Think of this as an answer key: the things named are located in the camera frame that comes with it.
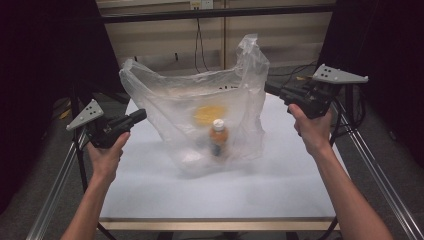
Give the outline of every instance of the metal rod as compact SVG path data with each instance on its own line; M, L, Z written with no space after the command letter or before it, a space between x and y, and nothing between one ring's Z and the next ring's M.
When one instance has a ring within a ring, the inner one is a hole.
M82 134L78 140L79 145L81 145L85 140L85 129L82 131ZM38 240L43 239L43 236L47 230L47 227L50 223L50 220L53 216L56 206L59 202L60 195L63 192L66 181L68 179L71 168L75 162L76 150L79 148L75 142L72 143L69 148L68 154L66 155L65 161L63 162L62 168L59 171L59 174L56 177L56 180L53 184L50 193L44 201L43 208L38 213L38 216L35 220L35 223L32 225L31 230L27 236L27 240Z
M358 149L362 160L365 165L368 167L371 175L373 176L377 186L379 187L381 193L386 198L387 203L392 208L393 213L396 215L399 223L402 225L405 233L408 235L408 238L411 240L422 240L424 235L421 232L418 224L416 223L414 217L412 216L409 209L406 207L405 203L402 201L400 196L397 194L396 190L393 188L389 179L384 174L384 171L381 169L371 150L368 148L364 139L357 129L351 128L348 123L349 119L346 116L346 110L342 106L342 122L346 125L346 130L349 131L349 136L352 139L354 145Z
M333 12L336 4L298 5L286 7L259 7L259 8L222 8L199 11L173 11L158 13L139 14L113 14L93 18L64 19L55 21L58 24L90 24L90 23L124 23L124 22L147 22L179 19L218 18L218 17L241 17L257 15L279 15L299 13Z

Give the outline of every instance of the white tabletop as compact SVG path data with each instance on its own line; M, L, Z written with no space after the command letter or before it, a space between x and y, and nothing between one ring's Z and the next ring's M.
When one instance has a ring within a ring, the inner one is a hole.
M136 109L130 101L127 113ZM261 158L237 170L201 177L181 171L156 129L147 120L138 123L124 147L100 217L141 221L334 217L315 162L281 99L267 94L261 122L266 132Z

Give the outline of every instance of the bottle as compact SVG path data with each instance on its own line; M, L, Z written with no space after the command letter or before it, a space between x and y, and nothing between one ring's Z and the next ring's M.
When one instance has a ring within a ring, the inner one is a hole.
M226 141L228 139L228 129L224 125L222 119L216 119L212 123L209 130L209 137L212 142L212 154L214 156L221 156L226 150Z

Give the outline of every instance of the plastic bag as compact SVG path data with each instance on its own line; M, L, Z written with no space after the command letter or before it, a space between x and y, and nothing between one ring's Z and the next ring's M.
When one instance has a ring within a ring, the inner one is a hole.
M262 154L260 114L269 61L246 35L237 49L237 64L228 70L165 77L131 59L121 82L137 107L165 142L169 156L183 170L205 174L240 166ZM228 139L216 151L212 122L222 119Z

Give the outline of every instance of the wall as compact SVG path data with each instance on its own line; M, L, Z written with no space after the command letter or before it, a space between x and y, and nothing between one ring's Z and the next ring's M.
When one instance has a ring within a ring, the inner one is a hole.
M329 4L334 0L215 0L214 8ZM102 15L189 10L189 1L97 0ZM205 55L217 55L220 68L235 64L235 49L244 35L259 34L259 45L273 66L318 59L331 13L200 19ZM118 62L133 56L194 53L197 21L172 20L106 24Z

